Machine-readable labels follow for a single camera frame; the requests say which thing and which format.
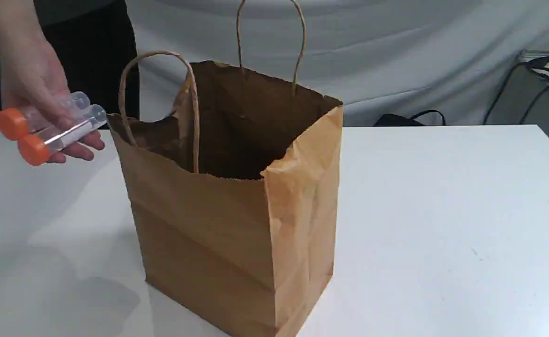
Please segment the person's bare hand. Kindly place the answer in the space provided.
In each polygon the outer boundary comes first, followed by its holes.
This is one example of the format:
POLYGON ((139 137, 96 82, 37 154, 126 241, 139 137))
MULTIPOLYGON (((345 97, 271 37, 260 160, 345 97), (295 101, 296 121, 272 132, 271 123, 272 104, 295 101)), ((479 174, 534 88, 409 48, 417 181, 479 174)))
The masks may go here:
POLYGON ((0 93, 4 108, 32 105, 62 131, 75 124, 58 102, 70 90, 56 51, 44 37, 0 42, 0 93))

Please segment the person's bare forearm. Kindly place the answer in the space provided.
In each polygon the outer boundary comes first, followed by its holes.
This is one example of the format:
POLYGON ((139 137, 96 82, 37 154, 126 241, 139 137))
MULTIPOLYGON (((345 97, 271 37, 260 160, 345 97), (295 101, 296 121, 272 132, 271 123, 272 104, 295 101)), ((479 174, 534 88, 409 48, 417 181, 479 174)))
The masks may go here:
POLYGON ((0 0, 0 60, 11 66, 41 60, 47 44, 32 0, 0 0))

